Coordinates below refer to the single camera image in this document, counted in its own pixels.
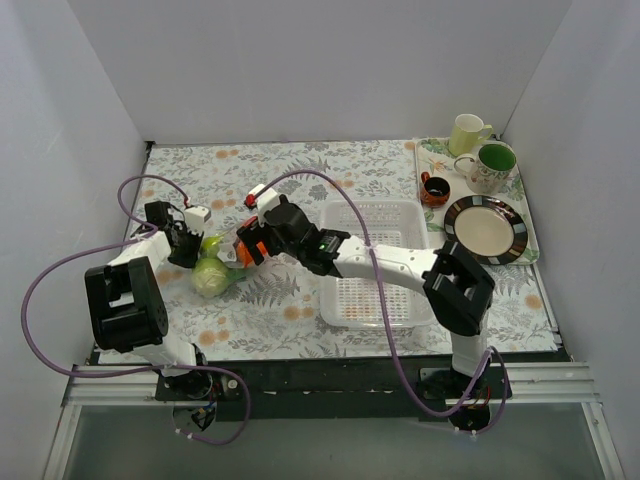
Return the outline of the clear zip top bag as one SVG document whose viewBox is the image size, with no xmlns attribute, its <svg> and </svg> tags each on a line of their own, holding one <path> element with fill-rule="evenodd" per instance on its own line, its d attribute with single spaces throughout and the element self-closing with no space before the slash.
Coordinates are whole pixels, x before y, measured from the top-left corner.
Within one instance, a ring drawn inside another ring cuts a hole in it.
<svg viewBox="0 0 640 480">
<path fill-rule="evenodd" d="M 236 231 L 234 228 L 226 230 L 221 234 L 217 234 L 222 237 L 220 243 L 220 251 L 218 256 L 216 257 L 229 269 L 229 277 L 231 282 L 240 280 L 244 278 L 249 269 L 254 267 L 254 265 L 249 268 L 243 268 L 242 265 L 238 262 L 236 257 L 236 246 L 241 241 L 239 237 L 236 235 Z"/>
</svg>

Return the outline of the fake orange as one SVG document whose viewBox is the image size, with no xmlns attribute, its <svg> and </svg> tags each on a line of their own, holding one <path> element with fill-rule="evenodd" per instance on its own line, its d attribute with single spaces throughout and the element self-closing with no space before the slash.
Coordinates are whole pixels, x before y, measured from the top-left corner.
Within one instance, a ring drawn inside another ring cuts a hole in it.
<svg viewBox="0 0 640 480">
<path fill-rule="evenodd" d="M 255 264 L 251 253 L 242 241 L 236 246 L 236 257 L 243 268 L 249 268 Z"/>
</svg>

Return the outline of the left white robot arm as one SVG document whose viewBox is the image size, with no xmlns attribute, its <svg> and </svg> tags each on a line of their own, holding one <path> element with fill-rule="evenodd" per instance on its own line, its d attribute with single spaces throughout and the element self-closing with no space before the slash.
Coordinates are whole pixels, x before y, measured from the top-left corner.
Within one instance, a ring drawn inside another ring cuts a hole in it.
<svg viewBox="0 0 640 480">
<path fill-rule="evenodd" d="M 166 388 L 202 400 L 212 394 L 213 377 L 200 367 L 205 363 L 202 351 L 170 330 L 156 271 L 164 262 L 182 268 L 196 264 L 203 231 L 191 229 L 189 222 L 201 227 L 210 213 L 188 207 L 183 218 L 176 219 L 176 210 L 166 201 L 147 203 L 144 223 L 136 232 L 150 236 L 108 264 L 87 270 L 84 281 L 97 346 L 142 358 Z"/>
</svg>

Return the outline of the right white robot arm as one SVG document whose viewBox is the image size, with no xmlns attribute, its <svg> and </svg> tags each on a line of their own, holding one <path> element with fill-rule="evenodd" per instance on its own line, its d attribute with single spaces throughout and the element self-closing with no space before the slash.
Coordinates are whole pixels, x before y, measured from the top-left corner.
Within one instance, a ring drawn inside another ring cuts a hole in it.
<svg viewBox="0 0 640 480">
<path fill-rule="evenodd" d="M 450 334 L 454 389 L 475 397 L 489 384 L 483 323 L 495 283 L 457 242 L 439 249 L 374 245 L 362 214 L 355 215 L 360 235 L 319 228 L 283 194 L 259 189 L 245 199 L 255 215 L 237 235 L 255 264 L 265 256 L 286 254 L 317 276 L 357 278 L 399 286 L 424 296 L 435 319 Z"/>
</svg>

